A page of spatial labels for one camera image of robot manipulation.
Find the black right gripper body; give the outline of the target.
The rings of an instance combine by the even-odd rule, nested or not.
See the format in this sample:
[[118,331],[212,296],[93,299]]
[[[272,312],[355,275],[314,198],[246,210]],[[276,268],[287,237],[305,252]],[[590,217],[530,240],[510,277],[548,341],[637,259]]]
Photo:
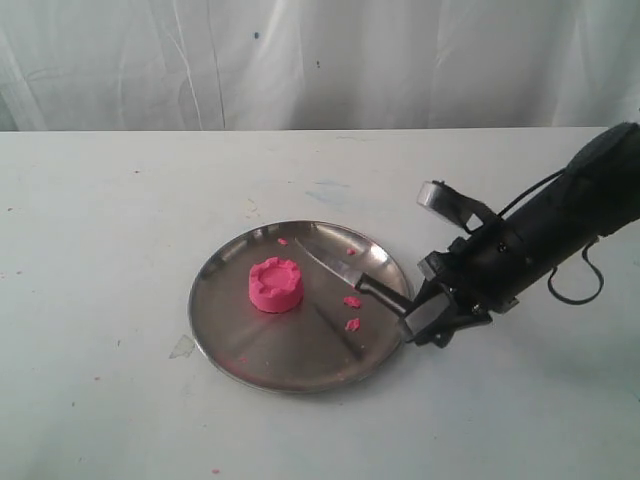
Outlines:
[[446,251],[428,254],[420,263],[425,280],[417,298],[446,290],[468,308],[479,305],[502,314],[517,303],[529,265],[530,211],[518,209],[466,239],[456,238]]

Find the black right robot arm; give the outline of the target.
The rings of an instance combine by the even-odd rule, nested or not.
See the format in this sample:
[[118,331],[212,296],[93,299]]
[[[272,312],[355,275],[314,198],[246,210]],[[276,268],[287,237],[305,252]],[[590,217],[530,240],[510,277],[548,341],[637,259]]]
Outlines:
[[490,322],[517,296],[579,250],[639,218],[639,126],[624,122],[592,139],[558,172],[501,212],[441,181],[418,202],[466,228],[445,252],[419,263],[425,280],[399,321],[407,343],[445,347],[458,330]]

